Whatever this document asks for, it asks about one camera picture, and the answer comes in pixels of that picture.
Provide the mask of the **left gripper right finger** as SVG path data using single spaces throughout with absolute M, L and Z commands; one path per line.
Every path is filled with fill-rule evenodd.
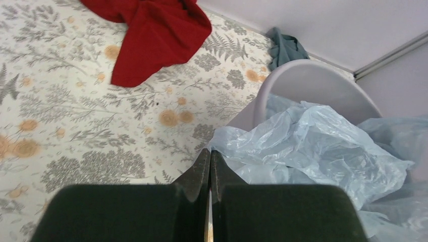
M 331 185 L 250 185 L 210 156 L 214 241 L 366 241 L 350 198 Z

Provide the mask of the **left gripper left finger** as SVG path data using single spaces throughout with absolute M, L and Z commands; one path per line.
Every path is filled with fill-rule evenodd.
M 169 185 L 72 185 L 32 241 L 207 241 L 210 152 Z

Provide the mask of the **grey plastic trash bin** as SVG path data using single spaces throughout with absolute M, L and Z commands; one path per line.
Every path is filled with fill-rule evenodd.
M 299 59 L 274 69 L 261 85 L 255 99 L 228 125 L 250 131 L 262 123 L 271 94 L 296 102 L 328 105 L 354 125 L 382 116 L 372 99 L 355 81 L 327 64 Z

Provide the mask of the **light blue plastic trash bag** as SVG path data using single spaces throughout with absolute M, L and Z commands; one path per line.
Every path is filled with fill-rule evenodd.
M 427 116 L 352 124 L 330 106 L 270 95 L 261 124 L 208 144 L 249 184 L 343 189 L 369 241 L 427 241 Z

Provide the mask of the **floral patterned table mat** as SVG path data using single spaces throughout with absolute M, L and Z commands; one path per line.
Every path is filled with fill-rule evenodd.
M 208 13 L 186 64 L 110 83 L 124 24 L 79 1 L 1 1 L 1 241 L 29 241 L 55 193 L 170 183 L 269 74 L 269 38 Z

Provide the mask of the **blue-grey crumpled cloth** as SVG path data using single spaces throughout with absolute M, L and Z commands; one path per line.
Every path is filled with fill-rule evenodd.
M 297 38 L 282 34 L 279 28 L 272 28 L 267 33 L 267 36 L 273 43 L 273 46 L 268 51 L 272 58 L 268 65 L 270 71 L 294 60 L 309 59 L 307 51 L 303 48 Z

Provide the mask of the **red crumpled cloth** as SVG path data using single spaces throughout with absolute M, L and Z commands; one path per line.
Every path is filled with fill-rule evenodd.
M 136 87 L 163 67 L 184 64 L 212 32 L 196 1 L 82 1 L 105 20 L 128 26 L 111 84 Z

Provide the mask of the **aluminium frame post right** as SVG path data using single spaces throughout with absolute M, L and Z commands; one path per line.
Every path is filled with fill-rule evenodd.
M 427 31 L 353 72 L 357 81 L 427 43 Z

